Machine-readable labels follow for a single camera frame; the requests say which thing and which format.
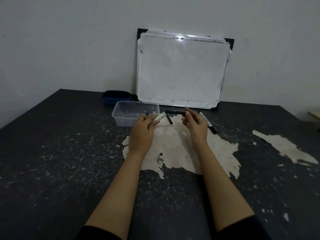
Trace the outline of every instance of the wall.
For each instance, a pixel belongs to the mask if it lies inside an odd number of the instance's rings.
[[[0,0],[0,126],[59,88],[134,92],[137,28],[234,38],[221,100],[308,119],[320,109],[319,10],[320,0]]]

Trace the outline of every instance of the person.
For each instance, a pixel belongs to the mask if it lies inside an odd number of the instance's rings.
[[[208,146],[206,121],[189,108],[185,107],[185,111],[182,123],[189,129],[198,155],[219,238],[270,239]],[[130,149],[125,161],[76,239],[127,239],[142,161],[159,123],[153,121],[155,117],[138,117],[130,132]]]

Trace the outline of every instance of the clear plastic container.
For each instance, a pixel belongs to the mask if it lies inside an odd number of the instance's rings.
[[[118,126],[133,126],[140,115],[146,113],[159,114],[159,105],[156,103],[119,101],[112,112]]]

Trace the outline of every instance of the sleeve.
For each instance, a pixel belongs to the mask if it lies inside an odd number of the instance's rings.
[[[257,216],[244,218],[218,232],[219,239],[271,239]]]
[[[121,240],[121,238],[118,236],[101,228],[94,226],[83,226],[75,240],[87,239]]]

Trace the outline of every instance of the person's right forearm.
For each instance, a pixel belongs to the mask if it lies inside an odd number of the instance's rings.
[[[254,215],[207,143],[195,149],[202,169],[217,231]]]

